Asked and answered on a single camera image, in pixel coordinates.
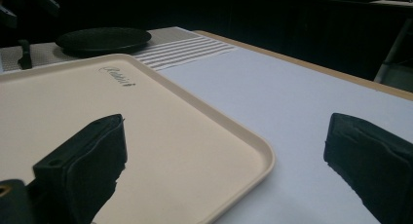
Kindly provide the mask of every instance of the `white striped mat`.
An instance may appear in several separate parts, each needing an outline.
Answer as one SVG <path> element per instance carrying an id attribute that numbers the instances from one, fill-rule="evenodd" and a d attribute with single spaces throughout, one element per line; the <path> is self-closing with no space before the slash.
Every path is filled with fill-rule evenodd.
<path id="1" fill-rule="evenodd" d="M 133 56 L 145 65 L 159 71 L 201 58 L 232 52 L 236 49 L 235 46 L 200 36 L 151 46 Z"/>

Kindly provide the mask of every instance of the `table edge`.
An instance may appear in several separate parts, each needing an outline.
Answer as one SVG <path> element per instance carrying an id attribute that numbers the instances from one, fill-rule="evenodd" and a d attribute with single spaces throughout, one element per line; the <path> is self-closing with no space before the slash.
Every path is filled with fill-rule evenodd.
<path id="1" fill-rule="evenodd" d="M 398 96 L 398 97 L 401 97 L 401 98 L 404 98 L 404 99 L 407 99 L 407 100 L 413 100 L 413 93 L 410 93 L 410 92 L 407 92 L 407 91 L 399 90 L 399 89 L 396 89 L 396 88 L 393 88 L 393 87 L 389 87 L 389 86 L 385 86 L 385 85 L 382 85 L 382 84 L 379 84 L 379 83 L 375 83 L 373 81 L 365 80 L 365 79 L 362 79 L 362 78 L 359 78 L 359 77 L 356 77 L 356 76 L 353 76 L 353 75 L 349 75 L 349 74 L 346 74 L 346 73 L 343 73 L 343 72 L 332 70 L 332 69 L 329 69 L 329 68 L 326 68 L 326 67 L 323 67 L 323 66 L 320 66 L 320 65 L 316 65 L 316 64 L 310 63 L 308 61 L 300 60 L 300 59 L 297 59 L 297 58 L 294 58 L 294 57 L 291 57 L 291 56 L 284 56 L 284 55 L 281 55 L 281 54 L 278 54 L 278 53 L 275 53 L 275 52 L 271 52 L 271 51 L 268 51 L 268 50 L 265 50 L 265 49 L 262 49 L 262 48 L 259 48 L 259 47 L 251 46 L 251 45 L 243 43 L 243 42 L 239 42 L 239 41 L 232 40 L 232 39 L 229 39 L 229 38 L 226 38 L 226 37 L 223 37 L 223 36 L 219 36 L 219 35 L 207 32 L 207 31 L 194 30 L 193 32 L 201 34 L 201 35 L 206 36 L 206 37 L 210 37 L 212 39 L 216 39 L 216 40 L 228 43 L 228 44 L 232 44 L 232 45 L 235 45 L 235 46 L 247 49 L 247 50 L 255 51 L 257 53 L 260 53 L 260 54 L 263 54 L 263 55 L 266 55 L 266 56 L 272 56 L 272 57 L 275 57 L 275 58 L 279 58 L 279 59 L 297 64 L 297 65 L 315 70 L 317 72 L 320 72 L 320 73 L 323 73 L 323 74 L 326 74 L 326 75 L 330 75 L 330 76 L 333 76 L 333 77 L 336 77 L 336 78 L 339 78 L 339 79 L 342 79 L 342 80 L 352 82 L 352 83 L 357 84 L 357 85 L 367 87 L 367 88 L 375 90 L 375 91 L 379 91 L 379 92 L 382 92 L 382 93 L 388 93 L 388 94 L 395 95 L 395 96 Z"/>

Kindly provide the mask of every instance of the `tray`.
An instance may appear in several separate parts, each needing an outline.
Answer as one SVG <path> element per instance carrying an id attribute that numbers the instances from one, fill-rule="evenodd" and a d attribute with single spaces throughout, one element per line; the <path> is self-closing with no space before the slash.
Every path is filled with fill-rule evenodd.
<path id="1" fill-rule="evenodd" d="M 31 167 L 91 121 L 125 118 L 127 168 L 94 219 L 210 223 L 273 169 L 265 140 L 132 56 L 0 75 L 0 180 Z"/>

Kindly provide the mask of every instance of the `table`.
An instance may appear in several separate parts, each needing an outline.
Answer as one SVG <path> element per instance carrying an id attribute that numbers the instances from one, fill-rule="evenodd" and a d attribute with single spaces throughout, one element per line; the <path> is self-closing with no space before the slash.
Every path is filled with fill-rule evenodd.
<path id="1" fill-rule="evenodd" d="M 329 118 L 365 119 L 413 142 L 413 94 L 232 41 L 159 72 L 266 139 L 272 173 L 216 223 L 379 223 L 322 158 Z"/>

